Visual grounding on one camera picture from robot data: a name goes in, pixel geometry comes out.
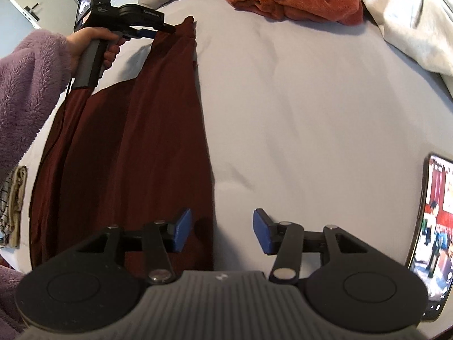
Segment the person's left hand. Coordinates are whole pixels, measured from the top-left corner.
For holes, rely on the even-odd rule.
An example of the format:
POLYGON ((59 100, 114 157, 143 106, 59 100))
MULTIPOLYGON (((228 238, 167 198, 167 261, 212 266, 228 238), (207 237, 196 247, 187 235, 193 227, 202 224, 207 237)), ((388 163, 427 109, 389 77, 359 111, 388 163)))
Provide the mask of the person's left hand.
POLYGON ((124 38, 116 35, 106 28, 101 27, 82 28, 79 31, 72 33, 67 37, 68 52, 70 54, 70 72, 72 78, 74 78, 77 73, 81 55, 94 40, 105 40, 109 42, 109 45, 104 53, 103 66, 105 70, 111 68, 117 55, 120 53, 121 45, 126 42, 124 38))

